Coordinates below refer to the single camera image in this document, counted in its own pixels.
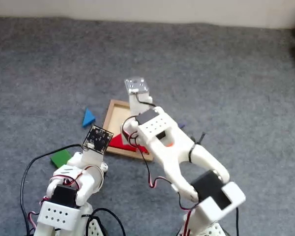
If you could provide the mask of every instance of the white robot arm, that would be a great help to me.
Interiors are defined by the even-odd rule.
[[[125,122],[122,133],[136,132],[136,144],[153,154],[173,189],[184,198],[199,203],[189,216],[185,216],[187,229],[197,236],[242,204],[245,195],[234,182],[229,182],[230,175],[218,160],[203,146],[195,144],[161,107],[154,107],[143,78],[125,80],[125,84],[131,115],[136,116]],[[209,171],[190,184],[180,172],[179,164],[184,161]]]
[[[83,216],[93,212],[87,200],[103,185],[104,173],[108,170],[103,154],[112,136],[94,125],[83,143],[83,153],[76,152],[66,165],[54,172],[34,236],[85,235],[88,218]],[[98,220],[92,219],[88,235],[104,235]]]

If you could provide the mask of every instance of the green puzzle piece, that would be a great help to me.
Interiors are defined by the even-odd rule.
[[[67,161],[71,158],[71,154],[67,150],[62,150],[56,152],[54,155],[50,157],[50,160],[53,164],[60,168],[61,166],[67,164]]]

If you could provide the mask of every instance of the wooden frame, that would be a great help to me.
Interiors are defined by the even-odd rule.
[[[120,125],[130,116],[130,106],[129,103],[119,100],[110,100],[110,104],[107,110],[106,118],[104,121],[103,128],[113,132],[114,136],[120,134]],[[108,147],[108,152],[130,156],[138,159],[142,159],[141,154],[138,152],[128,151],[119,149],[116,147]],[[147,161],[152,161],[153,157],[151,154],[145,154],[144,158]]]

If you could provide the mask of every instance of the blue puzzle piece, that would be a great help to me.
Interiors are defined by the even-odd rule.
[[[85,111],[85,115],[84,115],[84,120],[83,120],[83,127],[88,126],[89,124],[91,124],[93,121],[96,121],[95,116],[92,114],[92,112],[90,112],[90,110],[87,108]]]
[[[185,127],[185,124],[178,123],[178,127],[179,127],[180,129],[182,129],[183,127]]]

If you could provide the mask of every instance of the carpet floor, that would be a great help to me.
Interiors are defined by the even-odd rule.
[[[23,236],[19,189],[35,156],[81,143],[85,108],[102,126],[110,99],[127,100],[123,80],[146,78],[154,102],[229,170],[247,201],[241,236],[295,235],[295,37],[290,30],[206,24],[0,18],[0,236]],[[107,154],[102,190],[129,236],[173,236],[178,197],[165,182],[150,189],[144,163]],[[156,163],[154,177],[163,175]],[[187,180],[203,170],[181,165]],[[31,168],[27,211],[39,211],[55,170]],[[110,235],[117,222],[99,213]],[[233,236],[235,212],[221,222]]]

